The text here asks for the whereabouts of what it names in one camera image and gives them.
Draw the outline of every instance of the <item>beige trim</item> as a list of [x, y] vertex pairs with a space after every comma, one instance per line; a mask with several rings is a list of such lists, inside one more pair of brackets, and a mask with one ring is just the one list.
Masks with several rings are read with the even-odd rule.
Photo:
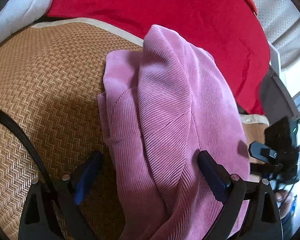
[[269, 120], [264, 115], [259, 114], [240, 114], [241, 122], [245, 124], [249, 123], [264, 123], [269, 124]]
[[128, 33], [122, 29], [119, 29], [118, 27], [115, 27], [109, 23], [105, 23], [99, 20], [91, 19], [91, 18], [74, 18], [74, 19], [67, 19], [67, 20], [60, 20], [55, 22], [42, 22], [37, 23], [34, 25], [31, 25], [32, 28], [43, 28], [43, 27], [51, 27], [51, 26], [57, 26], [67, 23], [87, 23], [90, 25], [93, 25], [95, 27], [99, 27], [101, 29], [104, 29], [108, 32], [111, 32], [121, 38], [126, 39], [127, 41], [131, 41], [132, 43], [143, 46], [143, 39], [138, 38], [137, 36]]

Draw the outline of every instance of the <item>silver bolt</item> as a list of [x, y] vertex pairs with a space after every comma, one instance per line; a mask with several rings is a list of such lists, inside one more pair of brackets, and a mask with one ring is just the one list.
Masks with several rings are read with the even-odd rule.
[[262, 183], [265, 184], [265, 185], [268, 185], [268, 184], [269, 184], [269, 180], [267, 180], [267, 179], [262, 179], [261, 181], [262, 181]]
[[69, 179], [70, 179], [70, 175], [69, 174], [65, 174], [65, 175], [62, 176], [62, 180], [63, 181], [67, 181]]
[[33, 185], [37, 184], [38, 182], [39, 182], [39, 179], [38, 179], [38, 178], [34, 178], [34, 179], [31, 181], [31, 183], [32, 183]]
[[235, 181], [238, 181], [240, 179], [239, 175], [238, 174], [232, 174], [231, 175], [231, 179], [235, 180]]

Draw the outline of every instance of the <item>fabric fold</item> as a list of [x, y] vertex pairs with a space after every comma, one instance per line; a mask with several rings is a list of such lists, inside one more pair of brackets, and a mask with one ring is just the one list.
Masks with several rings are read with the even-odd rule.
[[212, 56], [153, 25], [142, 52], [107, 55], [104, 85], [98, 105], [126, 218], [121, 239], [202, 239], [222, 204], [199, 171], [199, 151], [249, 178], [236, 103]]

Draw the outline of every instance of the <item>woven bamboo mat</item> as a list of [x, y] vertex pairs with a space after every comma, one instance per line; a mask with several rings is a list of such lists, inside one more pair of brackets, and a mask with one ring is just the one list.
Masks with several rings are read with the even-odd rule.
[[[52, 178], [71, 173], [92, 150], [106, 155], [102, 173], [80, 206], [100, 239], [118, 239], [124, 215], [115, 172], [102, 142], [96, 95], [103, 92], [105, 56], [141, 50], [84, 23], [26, 28], [0, 46], [0, 109], [25, 131]], [[40, 176], [19, 141], [0, 125], [0, 226], [18, 238], [19, 220], [34, 177]], [[67, 239], [71, 237], [60, 219]]]

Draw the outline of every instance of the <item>purple object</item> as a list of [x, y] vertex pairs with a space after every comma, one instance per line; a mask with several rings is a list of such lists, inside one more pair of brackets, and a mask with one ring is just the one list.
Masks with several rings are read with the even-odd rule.
[[142, 52], [107, 55], [104, 86], [98, 106], [125, 214], [120, 240], [202, 239], [222, 203], [201, 175], [198, 153], [207, 150], [244, 180], [250, 169], [237, 106], [214, 59], [153, 25]]

